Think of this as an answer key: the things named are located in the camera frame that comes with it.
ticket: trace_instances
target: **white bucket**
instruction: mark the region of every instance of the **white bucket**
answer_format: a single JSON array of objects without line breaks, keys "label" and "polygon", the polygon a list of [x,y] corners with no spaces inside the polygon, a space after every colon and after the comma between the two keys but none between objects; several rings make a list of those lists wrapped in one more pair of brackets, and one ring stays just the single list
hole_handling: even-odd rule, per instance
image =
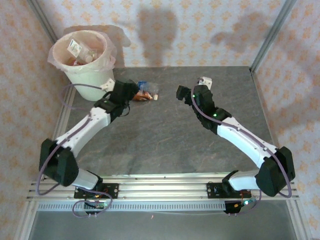
[{"label": "white bucket", "polygon": [[[85,65],[66,65],[71,57],[71,54],[67,51],[71,36],[84,42],[92,49],[103,51],[102,55],[95,61]],[[109,79],[115,80],[113,68],[116,54],[117,51],[114,44],[105,33],[81,30],[71,32],[60,38],[52,46],[48,62],[64,71],[73,84],[88,84],[100,87]],[[84,99],[89,101],[97,101],[105,94],[104,91],[91,87],[76,86],[75,88]]]}]

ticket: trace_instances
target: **wall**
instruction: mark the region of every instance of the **wall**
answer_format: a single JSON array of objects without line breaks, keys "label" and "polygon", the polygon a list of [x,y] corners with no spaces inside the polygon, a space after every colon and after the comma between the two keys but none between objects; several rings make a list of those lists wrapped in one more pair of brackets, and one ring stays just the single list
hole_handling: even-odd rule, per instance
[{"label": "wall", "polygon": [[66,81],[47,63],[51,43],[27,1],[2,2],[0,14],[0,238],[10,240]]},{"label": "wall", "polygon": [[257,71],[267,121],[293,152],[297,188],[320,239],[320,5],[297,1]]},{"label": "wall", "polygon": [[160,67],[250,66],[285,0],[39,2],[59,37],[100,30],[117,46],[116,67]]}]

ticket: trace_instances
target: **black bracket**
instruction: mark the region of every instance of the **black bracket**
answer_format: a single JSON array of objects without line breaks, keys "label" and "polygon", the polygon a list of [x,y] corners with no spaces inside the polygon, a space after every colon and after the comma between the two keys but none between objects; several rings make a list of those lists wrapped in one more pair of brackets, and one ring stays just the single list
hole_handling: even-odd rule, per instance
[{"label": "black bracket", "polygon": [[244,191],[229,191],[226,192],[221,182],[208,182],[206,184],[206,193],[208,199],[250,199],[252,197],[251,192]]},{"label": "black bracket", "polygon": [[[118,198],[119,194],[119,183],[101,183],[99,188],[101,189],[101,192],[105,192],[107,194],[110,194],[113,199]],[[94,200],[99,200],[99,199],[109,199],[108,196],[106,195],[99,195],[96,197],[98,194],[91,193],[79,188],[75,188],[74,190],[74,198],[75,199],[94,199]]]}]

